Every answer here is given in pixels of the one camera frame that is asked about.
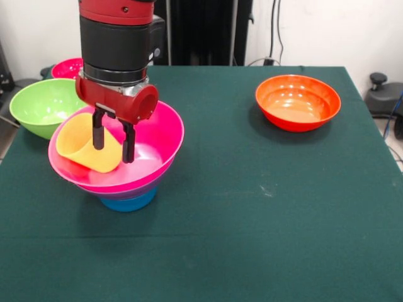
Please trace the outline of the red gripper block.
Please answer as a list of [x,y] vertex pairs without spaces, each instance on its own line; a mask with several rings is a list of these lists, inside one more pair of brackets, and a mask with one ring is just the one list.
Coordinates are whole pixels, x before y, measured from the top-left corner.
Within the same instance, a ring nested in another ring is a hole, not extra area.
[[122,160],[125,164],[132,163],[135,157],[135,128],[133,125],[149,119],[155,111],[159,99],[156,87],[146,84],[132,96],[112,90],[89,79],[77,77],[76,92],[82,101],[95,108],[92,116],[93,147],[96,150],[104,148],[104,110],[112,112],[120,119],[125,132]]

